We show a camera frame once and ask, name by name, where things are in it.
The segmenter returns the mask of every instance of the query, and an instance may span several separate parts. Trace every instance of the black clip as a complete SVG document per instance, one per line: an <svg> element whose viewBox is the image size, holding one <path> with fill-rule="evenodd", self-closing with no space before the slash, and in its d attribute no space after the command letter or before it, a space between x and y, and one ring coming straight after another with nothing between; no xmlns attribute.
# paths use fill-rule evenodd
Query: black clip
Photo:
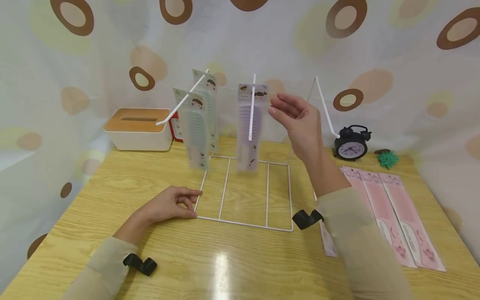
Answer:
<svg viewBox="0 0 480 300"><path fill-rule="evenodd" d="M123 260L123 264L127 267L133 267L140 271L140 273L147 276L150 276L153 271L155 271L157 266L156 262L150 257L147 258L144 262L140 257L138 257L137 254L134 253L128 254L128 256L125 257L125 259Z"/></svg>
<svg viewBox="0 0 480 300"><path fill-rule="evenodd" d="M305 228L317 223L319 220L323 221L324 217L316 209L312 211L310 216L305 210L302 209L293 215L292 220L295 222L295 224L297 224L300 230L304 230Z"/></svg>

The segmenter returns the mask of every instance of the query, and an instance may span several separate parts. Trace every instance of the hand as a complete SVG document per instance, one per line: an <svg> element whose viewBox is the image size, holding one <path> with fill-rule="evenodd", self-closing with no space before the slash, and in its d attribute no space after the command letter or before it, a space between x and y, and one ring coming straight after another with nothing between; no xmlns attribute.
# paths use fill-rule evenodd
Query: hand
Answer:
<svg viewBox="0 0 480 300"><path fill-rule="evenodd" d="M170 186L140 207L138 212L152 223L173 217L196 218L197 214L193 211L193 204L197 203L197 196L202 193L202 191L186 187Z"/></svg>
<svg viewBox="0 0 480 300"><path fill-rule="evenodd" d="M285 127L293 152L305 165L320 159L324 150L320 112L303 98L278 93L268 113Z"/></svg>

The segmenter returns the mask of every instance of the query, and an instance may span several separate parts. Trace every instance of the clock face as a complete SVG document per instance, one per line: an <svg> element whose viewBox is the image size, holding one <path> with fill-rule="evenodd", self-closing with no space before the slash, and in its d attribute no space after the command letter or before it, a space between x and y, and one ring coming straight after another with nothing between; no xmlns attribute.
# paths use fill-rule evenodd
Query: clock face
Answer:
<svg viewBox="0 0 480 300"><path fill-rule="evenodd" d="M359 142L347 142L340 146L338 154L343 158L356 158L365 152L365 146Z"/></svg>

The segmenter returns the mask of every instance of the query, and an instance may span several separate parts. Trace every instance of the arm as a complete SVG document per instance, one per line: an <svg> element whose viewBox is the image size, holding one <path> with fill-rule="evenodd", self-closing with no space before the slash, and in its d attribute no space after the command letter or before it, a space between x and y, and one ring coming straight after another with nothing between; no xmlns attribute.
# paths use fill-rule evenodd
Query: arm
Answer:
<svg viewBox="0 0 480 300"><path fill-rule="evenodd" d="M269 114L288 132L318 196L317 210L342 259L355 299L411 299L403 270L358 192L324 152L319 111L300 97L278 94Z"/></svg>
<svg viewBox="0 0 480 300"><path fill-rule="evenodd" d="M322 213L325 227L343 260L354 297L412 299L392 246L382 237L360 194L349 187L335 162L324 155L322 162L308 173L315 193L321 195L317 210Z"/></svg>
<svg viewBox="0 0 480 300"><path fill-rule="evenodd" d="M123 260L130 253L137 253L148 227L172 217L196 217L192 203L201 194L185 187L169 187L140 207L100 245L62 299L114 299L128 273Z"/></svg>

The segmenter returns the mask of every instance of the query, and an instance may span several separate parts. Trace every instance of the pink packaging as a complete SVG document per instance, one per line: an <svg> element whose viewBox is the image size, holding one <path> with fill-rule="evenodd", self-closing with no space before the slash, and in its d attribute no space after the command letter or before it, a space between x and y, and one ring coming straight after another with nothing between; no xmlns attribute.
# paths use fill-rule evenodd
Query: pink packaging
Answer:
<svg viewBox="0 0 480 300"><path fill-rule="evenodd" d="M313 192L313 196L315 197L315 202L317 201L317 195ZM335 245L333 244L333 239L325 228L325 225L322 221L318 222L320 224L320 232L322 233L322 241L324 242L324 250L326 256L338 256L336 254Z"/></svg>
<svg viewBox="0 0 480 300"><path fill-rule="evenodd" d="M415 205L405 190L400 177L380 173L380 179L395 210L401 229L408 240L408 246L416 265L445 272L446 269L433 247L415 209Z"/></svg>
<svg viewBox="0 0 480 300"><path fill-rule="evenodd" d="M410 249L400 229L400 224L390 204L380 176L377 173L360 171L363 185L372 204L373 213L380 232L392 245L398 261L407 267L416 268Z"/></svg>
<svg viewBox="0 0 480 300"><path fill-rule="evenodd" d="M372 216L375 216L373 213L372 205L370 204L370 199L368 198L367 191L363 186L363 182L361 180L360 170L350 167L343 167L343 174L345 177L350 181L352 187L356 188L360 192L361 199L363 204L370 210Z"/></svg>

